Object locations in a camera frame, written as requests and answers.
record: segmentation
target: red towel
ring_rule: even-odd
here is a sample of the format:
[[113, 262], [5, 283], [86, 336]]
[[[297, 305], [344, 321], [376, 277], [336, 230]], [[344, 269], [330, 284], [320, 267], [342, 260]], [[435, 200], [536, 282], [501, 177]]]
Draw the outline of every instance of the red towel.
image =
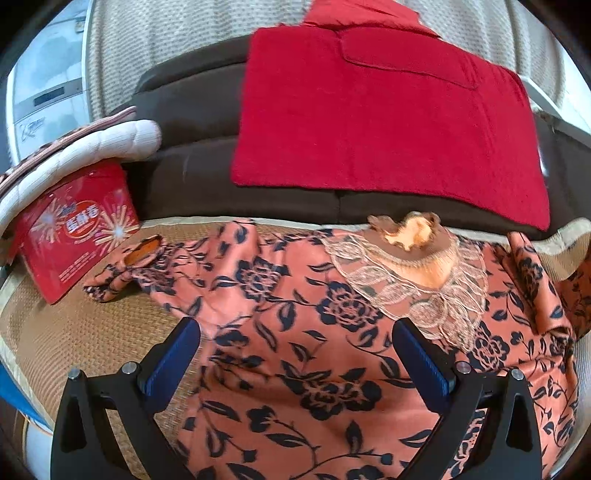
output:
[[443, 196], [542, 230], [550, 223], [519, 77], [392, 28], [258, 30], [232, 179]]

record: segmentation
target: sofa cushion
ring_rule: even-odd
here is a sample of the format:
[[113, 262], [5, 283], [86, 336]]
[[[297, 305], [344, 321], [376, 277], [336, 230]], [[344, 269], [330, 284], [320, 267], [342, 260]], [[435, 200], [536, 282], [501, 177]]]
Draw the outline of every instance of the sofa cushion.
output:
[[126, 164], [129, 191], [142, 220], [170, 216], [253, 216], [336, 223], [332, 190], [238, 187], [230, 181], [236, 137], [165, 148]]
[[164, 61], [144, 72], [138, 80], [135, 93], [150, 92], [201, 72], [244, 63], [250, 38], [250, 35], [230, 38]]
[[237, 135], [244, 70], [227, 65], [136, 93], [137, 118], [158, 122], [162, 148]]

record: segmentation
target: floral fabric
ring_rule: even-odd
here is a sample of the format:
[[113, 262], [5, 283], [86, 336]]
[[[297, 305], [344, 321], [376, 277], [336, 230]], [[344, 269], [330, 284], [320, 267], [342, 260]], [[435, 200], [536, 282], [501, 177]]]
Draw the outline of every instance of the floral fabric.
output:
[[[456, 269], [439, 291], [390, 269], [374, 272], [373, 284], [351, 278], [372, 246], [349, 232], [261, 238], [252, 221], [237, 220], [206, 239], [157, 240], [131, 265], [137, 251], [123, 252], [85, 289], [107, 301], [134, 281], [168, 312], [199, 322], [202, 375], [177, 443], [197, 479], [396, 478], [437, 421], [392, 347], [393, 323], [409, 315], [434, 319], [422, 330], [477, 371], [524, 372], [544, 473], [569, 439], [575, 333], [560, 296], [568, 300], [571, 286], [552, 284], [520, 234], [509, 236], [510, 251], [457, 238], [463, 276]], [[356, 245], [351, 258], [335, 254], [347, 243]], [[376, 300], [402, 284], [412, 292]], [[460, 334], [458, 322], [471, 327]], [[484, 416], [476, 412], [447, 477], [462, 471]]]

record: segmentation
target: bolt head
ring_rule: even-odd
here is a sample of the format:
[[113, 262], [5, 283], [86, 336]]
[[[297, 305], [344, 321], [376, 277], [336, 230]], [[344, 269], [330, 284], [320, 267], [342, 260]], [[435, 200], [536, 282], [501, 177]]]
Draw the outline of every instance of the bolt head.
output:
[[514, 368], [513, 370], [511, 370], [511, 376], [516, 380], [523, 380], [525, 378], [523, 372], [518, 368]]
[[125, 375], [131, 375], [138, 369], [138, 364], [135, 362], [127, 362], [124, 366], [121, 367], [121, 371]]
[[72, 367], [68, 372], [68, 378], [70, 380], [75, 380], [80, 376], [80, 369], [78, 367]]
[[456, 363], [456, 370], [461, 374], [466, 375], [472, 371], [472, 367], [468, 362], [458, 362]]

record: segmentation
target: red box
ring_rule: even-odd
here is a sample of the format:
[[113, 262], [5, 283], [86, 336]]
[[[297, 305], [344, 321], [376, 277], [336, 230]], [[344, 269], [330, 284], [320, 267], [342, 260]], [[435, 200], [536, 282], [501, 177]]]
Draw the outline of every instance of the red box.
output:
[[105, 160], [67, 176], [17, 217], [10, 258], [20, 253], [45, 300], [55, 303], [138, 229], [125, 173]]

